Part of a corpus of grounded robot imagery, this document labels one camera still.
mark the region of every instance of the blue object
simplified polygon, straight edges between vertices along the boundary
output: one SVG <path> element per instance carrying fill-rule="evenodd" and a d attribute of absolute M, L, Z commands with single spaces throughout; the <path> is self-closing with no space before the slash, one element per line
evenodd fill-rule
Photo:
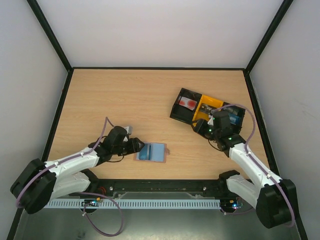
<path fill-rule="evenodd" d="M 152 162 L 165 161 L 166 145 L 163 143 L 144 143 L 144 147 L 137 153 L 137 160 L 149 160 Z"/>
<path fill-rule="evenodd" d="M 229 118 L 230 118 L 230 122 L 234 125 L 237 125 L 240 123 L 240 117 L 233 113 L 229 113 Z"/>

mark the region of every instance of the cable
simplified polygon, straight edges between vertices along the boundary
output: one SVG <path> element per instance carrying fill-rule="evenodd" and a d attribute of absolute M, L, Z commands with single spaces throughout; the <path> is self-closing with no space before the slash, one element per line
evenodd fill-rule
<path fill-rule="evenodd" d="M 210 146 L 211 146 L 211 147 L 213 147 L 215 150 L 218 150 L 218 151 L 222 152 L 219 148 L 217 148 L 217 147 L 213 146 L 213 145 L 211 144 L 211 142 L 209 141 L 209 139 L 208 139 L 208 143 L 209 143 L 209 144 L 210 144 Z"/>
<path fill-rule="evenodd" d="M 220 210 L 221 212 L 223 212 L 224 215 L 234 216 L 234 215 L 248 214 L 250 212 L 253 212 L 255 209 L 251 206 L 248 210 L 242 211 L 242 212 L 226 212 L 222 208 Z"/>
<path fill-rule="evenodd" d="M 103 186 L 98 187 L 98 190 L 102 192 L 102 195 L 105 195 L 107 193 L 107 190 Z"/>
<path fill-rule="evenodd" d="M 120 160 L 117 161 L 107 161 L 107 163 L 119 163 L 124 159 L 125 156 L 122 156 L 122 158 Z"/>
<path fill-rule="evenodd" d="M 114 125 L 111 123 L 111 121 L 109 120 L 109 118 L 106 117 L 105 120 L 104 120 L 104 125 L 103 125 L 103 129 L 102 129 L 102 133 L 101 133 L 100 137 L 99 137 L 98 140 L 96 141 L 96 143 L 95 143 L 95 145 L 93 146 L 93 148 L 91 148 L 89 151 L 84 152 L 83 155 L 87 155 L 87 154 L 92 153 L 92 152 L 96 149 L 96 147 L 99 145 L 99 143 L 100 143 L 100 141 L 101 141 L 101 139 L 102 139 L 102 137 L 103 137 L 103 135 L 104 135 L 104 132 L 105 132 L 105 130 L 106 130 L 107 122 L 109 122 L 111 126 L 114 126 Z M 58 165 L 63 164 L 63 163 L 65 163 L 65 162 L 69 161 L 69 160 L 72 160 L 72 159 L 75 159 L 75 158 L 78 158 L 78 157 L 81 157 L 81 154 L 80 154 L 80 153 L 62 159 L 61 161 L 58 162 Z M 17 208 L 22 208 L 22 207 L 23 207 L 23 206 L 20 204 L 20 200 L 21 200 L 22 196 L 25 194 L 25 192 L 27 191 L 27 189 L 31 186 L 31 184 L 32 184 L 37 178 L 39 178 L 41 175 L 43 175 L 46 171 L 54 168 L 55 166 L 56 166 L 56 165 L 53 164 L 53 165 L 50 165 L 50 166 L 46 167 L 45 169 L 43 169 L 42 171 L 40 171 L 39 173 L 37 173 L 37 174 L 24 186 L 24 188 L 22 189 L 22 191 L 20 192 L 20 194 L 18 195 L 18 197 L 16 198 L 16 201 L 15 201 L 15 206 L 16 206 Z"/>
<path fill-rule="evenodd" d="M 213 110 L 213 112 L 216 112 L 216 111 L 219 111 L 219 110 L 222 110 L 222 109 L 225 109 L 227 107 L 231 107 L 231 106 L 237 106 L 237 107 L 241 107 L 243 109 L 245 109 L 251 116 L 252 118 L 252 122 L 253 122 L 253 128 L 252 128 L 252 132 L 251 134 L 249 135 L 248 139 L 246 140 L 245 144 L 244 144 L 244 149 L 245 149 L 245 153 L 249 156 L 249 158 L 255 163 L 255 165 L 257 165 L 257 167 L 266 175 L 268 176 L 268 172 L 257 162 L 257 160 L 255 160 L 255 158 L 249 153 L 249 150 L 248 150 L 248 143 L 249 141 L 251 140 L 251 138 L 253 137 L 255 131 L 256 131 L 256 119 L 255 119 L 255 116 L 253 115 L 253 113 L 246 107 L 246 106 L 243 106 L 241 104 L 227 104 L 227 105 L 224 105 L 222 107 L 219 107 L 215 110 Z M 277 183 L 277 181 L 272 177 L 270 176 L 269 179 L 275 184 L 275 186 L 278 188 L 278 190 L 280 191 L 281 195 L 283 196 L 283 199 L 286 203 L 286 205 L 288 206 L 289 208 L 289 211 L 290 211 L 290 214 L 291 214 L 291 223 L 289 225 L 286 225 L 287 227 L 291 228 L 295 225 L 295 213 L 294 213 L 294 210 L 288 200 L 288 197 L 286 196 L 284 190 L 282 189 L 282 187 L 279 185 L 279 183 Z"/>
<path fill-rule="evenodd" d="M 120 212 L 120 216 L 121 216 L 121 225 L 120 225 L 120 228 L 119 228 L 119 230 L 118 230 L 116 233 L 114 233 L 114 234 L 108 234 L 108 233 L 105 233 L 105 232 L 101 231 L 101 230 L 98 229 L 98 228 L 96 227 L 96 225 L 91 221 L 91 219 L 89 218 L 88 214 L 86 213 L 86 208 L 88 207 L 88 205 L 89 205 L 90 203 L 87 203 L 87 204 L 84 205 L 82 216 L 86 217 L 86 219 L 89 221 L 89 223 L 90 223 L 91 226 L 94 228 L 94 230 L 96 230 L 99 234 L 101 234 L 101 235 L 103 235 L 103 236 L 105 236 L 105 237 L 115 237 L 115 236 L 118 236 L 118 235 L 121 233 L 121 231 L 122 231 L 122 229 L 123 229 L 123 227 L 124 227 L 125 217 L 124 217 L 124 214 L 123 214 L 120 206 L 118 205 L 118 203 L 117 203 L 115 200 L 113 200 L 111 197 L 108 197 L 108 196 L 105 196 L 105 195 L 102 195 L 102 194 L 99 194 L 99 193 L 78 192 L 78 194 L 98 196 L 98 197 L 101 197 L 101 198 L 104 198 L 104 199 L 108 199 L 108 200 L 110 200 L 111 202 L 113 202 L 113 204 L 118 208 L 118 210 L 119 210 L 119 212 Z"/>

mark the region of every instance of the black corner post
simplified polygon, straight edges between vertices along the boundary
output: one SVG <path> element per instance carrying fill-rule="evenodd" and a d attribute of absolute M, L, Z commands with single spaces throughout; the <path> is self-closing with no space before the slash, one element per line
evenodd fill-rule
<path fill-rule="evenodd" d="M 74 68 L 72 67 L 71 70 L 68 71 L 68 74 L 66 76 L 65 83 L 64 83 L 64 86 L 63 86 L 63 90 L 62 90 L 62 94 L 61 94 L 61 97 L 60 97 L 60 100 L 59 100 L 59 103 L 58 103 L 58 107 L 56 108 L 55 115 L 54 115 L 54 118 L 53 118 L 53 123 L 51 125 L 51 129 L 50 129 L 50 132 L 49 132 L 49 137 L 48 137 L 48 140 L 46 141 L 46 144 L 45 144 L 45 147 L 44 147 L 43 155 L 42 155 L 42 158 L 41 158 L 41 161 L 43 161 L 43 162 L 48 160 L 50 149 L 51 149 L 52 143 L 54 141 L 54 137 L 55 137 L 56 130 L 57 130 L 57 127 L 58 127 L 58 123 L 59 123 L 59 119 L 60 119 L 60 116 L 61 116 L 62 108 L 64 107 L 64 104 L 65 104 L 65 100 L 66 100 L 66 97 L 67 97 L 67 92 L 68 92 L 68 89 L 69 89 L 69 86 L 70 86 L 70 82 L 71 82 L 71 78 L 72 78 L 73 73 L 74 73 Z"/>
<path fill-rule="evenodd" d="M 262 144 L 265 150 L 266 158 L 270 167 L 270 170 L 274 172 L 275 174 L 279 175 L 279 170 L 277 167 L 276 159 L 269 141 L 266 125 L 264 118 L 262 116 L 262 112 L 260 110 L 259 102 L 255 93 L 254 86 L 252 84 L 250 75 L 243 71 L 246 87 L 248 89 L 249 97 L 252 103 L 252 108 L 253 112 L 255 115 L 255 119 L 260 131 L 261 139 L 262 139 Z"/>
<path fill-rule="evenodd" d="M 251 60 L 249 61 L 248 65 L 246 66 L 246 73 L 249 74 L 252 69 L 254 68 L 255 64 L 257 63 L 260 55 L 264 51 L 265 47 L 267 46 L 268 42 L 270 41 L 271 37 L 275 33 L 278 25 L 280 24 L 281 20 L 284 18 L 286 12 L 288 11 L 290 5 L 294 0 L 283 0 L 281 6 L 279 7 L 276 15 L 274 16 L 272 22 L 270 23 L 268 29 L 266 30 L 261 42 L 259 43 L 257 49 L 255 50 Z"/>
<path fill-rule="evenodd" d="M 64 51 L 62 50 L 54 32 L 52 31 L 44 13 L 42 12 L 37 0 L 26 0 L 28 2 L 28 4 L 30 5 L 34 15 L 36 16 L 36 18 L 38 19 L 41 27 L 43 28 L 45 34 L 47 35 L 48 39 L 50 40 L 54 50 L 56 51 L 56 53 L 58 54 L 62 64 L 64 65 L 65 69 L 69 72 L 71 71 L 72 67 L 64 53 Z"/>

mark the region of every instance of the gray floor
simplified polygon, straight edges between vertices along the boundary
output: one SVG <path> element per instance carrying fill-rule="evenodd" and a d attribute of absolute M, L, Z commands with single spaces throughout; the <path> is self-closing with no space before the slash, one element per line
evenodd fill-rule
<path fill-rule="evenodd" d="M 192 199 L 189 194 L 125 194 L 123 199 Z M 253 211 L 224 216 L 213 209 L 123 209 L 125 227 L 115 240 L 299 240 L 297 229 L 265 228 Z M 90 216 L 103 232 L 120 226 L 116 209 L 98 209 Z M 22 214 L 15 240 L 104 240 L 79 209 L 43 209 Z"/>

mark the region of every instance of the white cable tray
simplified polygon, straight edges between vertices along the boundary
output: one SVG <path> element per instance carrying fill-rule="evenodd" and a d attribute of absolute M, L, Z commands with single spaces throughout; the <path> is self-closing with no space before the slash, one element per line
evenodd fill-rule
<path fill-rule="evenodd" d="M 79 209 L 84 206 L 87 199 L 54 199 L 44 208 L 47 209 Z M 157 200 L 157 199 L 118 199 L 115 200 L 121 209 L 220 209 L 220 200 L 214 199 L 190 199 L 190 200 Z M 88 209 L 116 209 L 109 200 L 94 203 Z"/>

